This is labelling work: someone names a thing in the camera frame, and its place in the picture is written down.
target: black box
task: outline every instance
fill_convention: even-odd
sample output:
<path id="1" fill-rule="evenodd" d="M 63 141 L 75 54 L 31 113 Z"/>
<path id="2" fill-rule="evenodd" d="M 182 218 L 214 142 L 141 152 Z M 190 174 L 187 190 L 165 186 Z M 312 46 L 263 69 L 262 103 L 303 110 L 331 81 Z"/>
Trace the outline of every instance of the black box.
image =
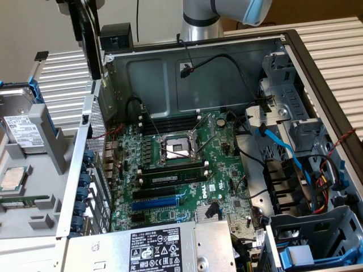
<path id="1" fill-rule="evenodd" d="M 106 53 L 134 47 L 131 24 L 123 23 L 104 25 L 101 30 L 100 42 L 102 50 Z"/>

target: wall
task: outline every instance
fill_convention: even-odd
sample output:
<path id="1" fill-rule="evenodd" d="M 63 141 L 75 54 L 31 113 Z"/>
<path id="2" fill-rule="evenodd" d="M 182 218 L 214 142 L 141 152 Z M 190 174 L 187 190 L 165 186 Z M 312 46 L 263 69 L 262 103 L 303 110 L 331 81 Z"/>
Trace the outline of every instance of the wall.
<path id="1" fill-rule="evenodd" d="M 0 10 L 0 80 L 26 81 L 38 51 L 80 50 L 56 0 L 2 0 Z M 106 0 L 98 13 L 101 26 L 131 22 L 137 41 L 136 0 Z M 174 39 L 182 20 L 182 0 L 140 0 L 140 42 Z"/>

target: blue pcie slot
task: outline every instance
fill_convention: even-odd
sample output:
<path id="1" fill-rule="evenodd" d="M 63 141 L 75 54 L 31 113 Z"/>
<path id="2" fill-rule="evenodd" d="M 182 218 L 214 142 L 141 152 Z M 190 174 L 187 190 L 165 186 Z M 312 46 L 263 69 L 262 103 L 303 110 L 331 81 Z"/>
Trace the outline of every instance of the blue pcie slot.
<path id="1" fill-rule="evenodd" d="M 154 200 L 147 200 L 141 202 L 133 202 L 132 203 L 132 210 L 145 210 L 145 209 L 153 209 L 159 207 L 167 207 L 167 206 L 178 206 L 179 205 L 179 198 L 178 197 L 166 197 Z"/>

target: black connector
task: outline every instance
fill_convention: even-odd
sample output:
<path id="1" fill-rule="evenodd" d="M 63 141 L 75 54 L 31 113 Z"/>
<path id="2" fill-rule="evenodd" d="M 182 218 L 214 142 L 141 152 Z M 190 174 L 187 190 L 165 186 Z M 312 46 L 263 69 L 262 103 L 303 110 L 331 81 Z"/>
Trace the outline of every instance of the black connector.
<path id="1" fill-rule="evenodd" d="M 185 67 L 181 72 L 180 72 L 180 78 L 186 78 L 188 77 L 191 73 L 193 72 L 193 68 L 191 67 Z"/>
<path id="2" fill-rule="evenodd" d="M 125 172 L 129 171 L 129 163 L 127 160 L 124 161 L 124 170 Z"/>
<path id="3" fill-rule="evenodd" d="M 205 216 L 207 218 L 212 218 L 215 214 L 218 214 L 218 220 L 222 220 L 222 213 L 220 210 L 220 206 L 217 202 L 213 202 L 210 207 L 205 212 Z"/>

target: circuit board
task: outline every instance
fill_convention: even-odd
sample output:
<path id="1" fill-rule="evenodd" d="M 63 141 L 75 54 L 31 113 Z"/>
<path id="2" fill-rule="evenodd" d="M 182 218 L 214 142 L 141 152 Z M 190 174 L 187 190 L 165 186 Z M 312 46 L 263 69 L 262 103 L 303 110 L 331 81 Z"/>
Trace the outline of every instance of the circuit board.
<path id="1" fill-rule="evenodd" d="M 127 167 L 126 169 L 124 167 L 122 175 L 119 175 L 115 169 L 113 170 L 114 203 L 111 231 L 123 231 L 168 222 L 197 221 L 197 217 L 200 216 L 197 211 L 202 210 L 201 207 L 217 202 L 222 220 L 228 220 L 233 233 L 237 236 L 241 234 L 241 237 L 253 238 L 255 236 L 253 224 L 247 226 L 247 217 L 252 216 L 250 202 L 238 198 L 234 191 L 240 183 L 238 194 L 249 196 L 248 189 L 241 182 L 244 175 L 241 158 L 239 153 L 234 152 L 233 122 L 227 121 L 226 113 L 219 111 L 201 112 L 199 116 L 196 143 L 200 149 L 192 160 L 181 157 L 178 160 L 163 161 L 158 149 L 158 141 L 160 136 L 164 137 L 164 134 L 143 136 L 137 125 L 129 125 L 122 129 L 122 133 L 117 138 L 121 150 L 118 161 L 120 163 L 127 161 Z M 187 131 L 172 134 L 169 139 L 175 139 L 176 135 L 183 137 L 183 133 L 187 133 Z M 132 209 L 133 193 L 141 190 L 140 183 L 137 181 L 140 164 L 144 169 L 152 171 L 180 163 L 205 165 L 205 162 L 209 164 L 208 170 L 186 169 L 179 175 L 184 180 L 188 175 L 192 175 L 196 182 L 173 186 L 176 194 L 182 196 L 178 206 L 157 207 L 141 211 Z M 158 177 L 153 179 L 153 182 L 164 179 L 165 177 Z M 132 216 L 138 214 L 142 215 L 140 222 L 133 221 Z"/>

